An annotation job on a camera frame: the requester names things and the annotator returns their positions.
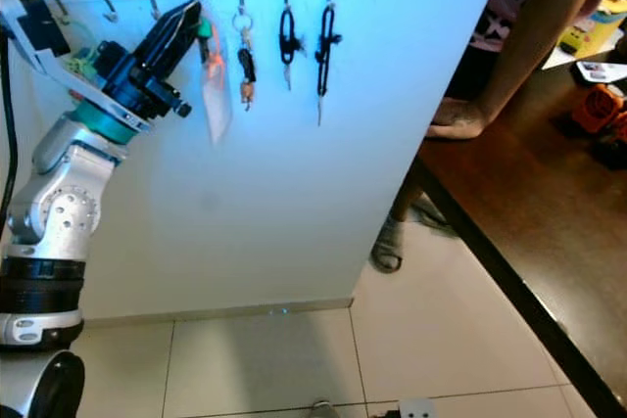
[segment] black table edge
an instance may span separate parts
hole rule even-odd
[[[570,341],[522,278],[427,168],[422,159],[416,160],[416,174],[422,189],[479,259],[590,408],[602,418],[626,418],[627,409],[622,406],[601,376]]]

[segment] cable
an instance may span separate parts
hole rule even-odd
[[[9,141],[9,171],[2,195],[0,206],[0,239],[7,220],[9,203],[13,196],[13,187],[18,173],[18,137],[16,135],[16,122],[13,116],[13,103],[11,101],[11,80],[9,77],[9,37],[5,32],[0,32],[0,71],[2,73],[2,101],[4,104],[4,116],[7,126],[7,139]]]
[[[80,30],[89,38],[89,54],[86,56],[87,61],[91,61],[94,59],[94,56],[98,52],[98,42],[96,41],[96,36],[89,29],[89,27],[85,23],[77,22],[76,20],[70,20],[70,24],[78,26]]]

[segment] white wall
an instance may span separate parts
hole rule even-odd
[[[133,48],[153,23],[148,0],[113,1],[117,24],[101,17],[102,0],[66,0],[98,40]],[[162,11],[182,1],[158,0]],[[194,113],[159,119],[131,142],[106,191],[87,318],[349,297],[486,0],[335,0],[344,40],[331,53],[322,128],[313,57],[324,0],[291,0],[308,49],[295,59],[292,92],[277,45],[282,0],[246,0],[258,66],[249,113],[230,26],[237,0],[209,1],[231,58],[231,128],[211,145],[194,46],[171,80]],[[85,41],[75,27],[65,33],[72,46]],[[24,182],[26,152],[70,105],[18,62]]]

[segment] tile floor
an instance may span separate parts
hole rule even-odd
[[[403,270],[367,266],[350,309],[91,328],[80,418],[343,418],[430,397],[439,418],[593,413],[459,240],[407,224]]]

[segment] yellow object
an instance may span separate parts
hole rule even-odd
[[[602,0],[595,13],[570,26],[557,45],[559,49],[578,59],[591,56],[599,52],[625,17],[627,0]]]

